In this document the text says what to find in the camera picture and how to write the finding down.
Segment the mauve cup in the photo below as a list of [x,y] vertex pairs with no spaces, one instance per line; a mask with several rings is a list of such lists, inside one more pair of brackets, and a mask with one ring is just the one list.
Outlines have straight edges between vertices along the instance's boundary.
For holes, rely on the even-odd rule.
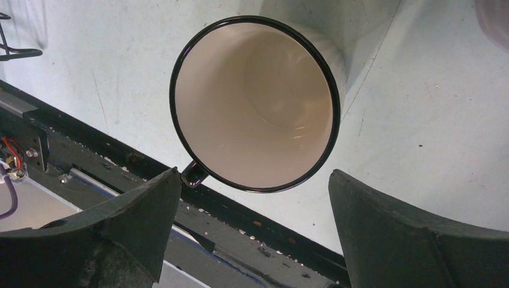
[[508,53],[508,0],[475,0],[474,8],[486,38]]

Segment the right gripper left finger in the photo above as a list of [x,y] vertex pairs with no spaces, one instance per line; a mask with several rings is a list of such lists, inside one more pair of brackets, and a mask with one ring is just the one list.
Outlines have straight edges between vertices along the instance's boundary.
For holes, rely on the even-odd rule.
[[151,287],[181,195],[175,168],[39,229],[1,233],[2,287]]

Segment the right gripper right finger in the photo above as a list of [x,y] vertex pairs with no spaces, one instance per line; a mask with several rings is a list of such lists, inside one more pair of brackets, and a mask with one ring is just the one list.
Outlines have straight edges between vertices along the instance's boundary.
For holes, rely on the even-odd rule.
[[508,233],[461,223],[341,170],[328,183],[353,287],[507,287]]

